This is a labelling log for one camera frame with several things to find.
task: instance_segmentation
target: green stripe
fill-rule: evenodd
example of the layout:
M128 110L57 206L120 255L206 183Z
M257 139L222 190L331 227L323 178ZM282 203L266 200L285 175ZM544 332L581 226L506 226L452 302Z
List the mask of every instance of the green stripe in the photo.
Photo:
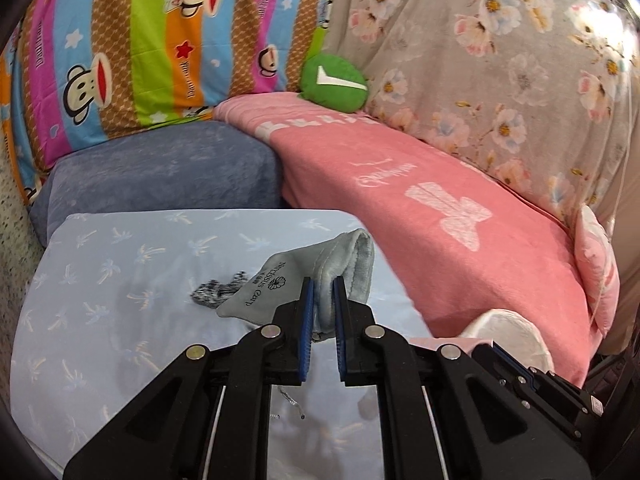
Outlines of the green stripe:
M314 31L314 36L311 39L311 46L309 47L309 52L306 53L306 58L315 56L322 49L322 44L324 43L324 35L326 34L326 29L322 27L316 27Z
M166 55L164 0L131 0L131 79L138 120L151 126L149 116L161 112L167 121L174 111L174 76Z

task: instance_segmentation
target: brown patterned stripe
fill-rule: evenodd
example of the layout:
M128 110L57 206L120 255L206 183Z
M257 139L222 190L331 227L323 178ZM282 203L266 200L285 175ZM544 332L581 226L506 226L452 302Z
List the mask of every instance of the brown patterned stripe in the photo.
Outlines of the brown patterned stripe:
M251 72L255 62L255 42L258 37L260 16L255 0L236 0L234 22L231 27L231 48L234 56L234 70L229 87L229 97L249 94L254 89Z
M318 0L300 0L286 69L287 90L290 92L298 90L300 69L305 62L318 22L317 4Z
M131 0L94 0L91 38L94 54L103 53L111 65L111 104L98 108L110 139L142 129L134 108L131 82L129 23Z
M44 156L42 147L38 140L38 132L36 130L36 120L33 114L33 102L31 101L31 82L29 78L29 45L31 27L33 27L33 13L36 8L36 0L33 0L22 23L20 32L20 42L22 44L22 98L24 100L24 121L27 126L27 137L33 154L33 161L36 169L46 174L48 173L44 165Z

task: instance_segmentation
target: red star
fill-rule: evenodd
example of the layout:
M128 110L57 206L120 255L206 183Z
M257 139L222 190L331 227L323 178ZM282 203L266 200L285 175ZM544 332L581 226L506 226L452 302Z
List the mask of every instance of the red star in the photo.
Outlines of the red star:
M185 41L183 44L175 47L175 51L177 54L175 55L176 59L180 59L183 57L184 59L189 59L189 54L193 51L193 47L189 44L188 41Z

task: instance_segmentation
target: black and white knitted item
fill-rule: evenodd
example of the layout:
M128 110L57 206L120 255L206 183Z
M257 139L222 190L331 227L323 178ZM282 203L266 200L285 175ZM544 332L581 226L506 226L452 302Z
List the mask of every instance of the black and white knitted item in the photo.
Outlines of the black and white knitted item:
M220 283L217 280L203 283L191 293L191 299L197 304L218 308L240 290L247 281L247 275L242 270L234 274L230 283Z

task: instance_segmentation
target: pink blanket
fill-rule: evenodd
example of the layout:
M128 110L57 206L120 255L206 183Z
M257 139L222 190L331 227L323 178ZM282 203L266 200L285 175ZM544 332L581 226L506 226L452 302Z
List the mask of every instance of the pink blanket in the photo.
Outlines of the pink blanket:
M513 310L540 329L556 372L582 384L602 336L555 220L420 140L290 92L229 99L216 118L278 153L291 205L356 215L434 336Z

